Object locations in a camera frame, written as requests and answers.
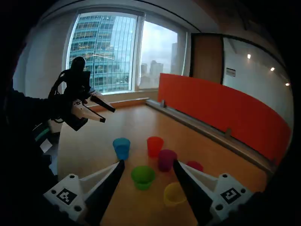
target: purple cup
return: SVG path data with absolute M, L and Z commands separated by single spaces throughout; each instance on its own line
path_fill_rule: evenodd
M 178 155 L 172 150 L 161 150 L 158 154 L 158 168 L 161 172 L 169 172 L 173 166 L 173 160 L 177 159 Z

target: orange panel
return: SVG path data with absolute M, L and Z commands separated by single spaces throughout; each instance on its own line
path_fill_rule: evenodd
M 261 101 L 203 79 L 161 74 L 158 101 L 231 135 L 279 164 L 290 138 L 283 118 Z

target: wooden table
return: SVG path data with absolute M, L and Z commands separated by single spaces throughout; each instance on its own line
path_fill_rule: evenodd
M 100 114 L 106 118 L 104 124 L 89 120 L 77 132 L 63 124 L 58 174 L 60 179 L 69 173 L 81 178 L 103 169 L 117 161 L 113 140 L 126 137 L 131 141 L 129 159 L 125 161 L 125 171 L 101 221 L 103 226 L 197 225 L 188 202 L 174 208 L 164 206 L 164 188 L 177 178 L 173 170 L 159 172 L 157 161 L 148 158 L 146 139 L 150 136 L 162 137 L 163 148 L 174 150 L 179 161 L 200 162 L 207 174 L 217 177 L 229 173 L 253 192 L 263 191 L 266 186 L 264 171 L 143 102 L 119 108 L 115 113 L 102 111 Z M 156 173 L 147 191 L 137 190 L 131 180 L 132 169 L 139 165 L 151 166 Z

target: sky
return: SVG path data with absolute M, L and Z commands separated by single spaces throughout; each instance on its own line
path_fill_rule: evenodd
M 172 44 L 177 41 L 177 33 L 159 25 L 147 21 L 144 22 L 141 63 L 147 64 L 148 73 L 152 60 L 163 64 L 164 73 L 170 72 Z

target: window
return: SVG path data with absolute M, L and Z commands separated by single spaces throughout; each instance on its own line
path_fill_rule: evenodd
M 178 34 L 145 21 L 141 46 L 140 88 L 157 88 L 160 73 L 179 74 L 175 69 Z
M 86 60 L 86 69 L 91 71 L 90 85 L 96 90 L 130 90 L 129 76 L 132 75 L 133 42 L 138 16 L 109 12 L 86 15 L 79 16 L 68 67 L 71 67 L 75 57 L 81 56 Z
M 160 73 L 182 75 L 186 30 L 135 13 L 80 14 L 70 39 L 67 67 L 75 57 L 83 57 L 84 70 L 91 72 L 90 85 L 102 93 L 156 89 Z

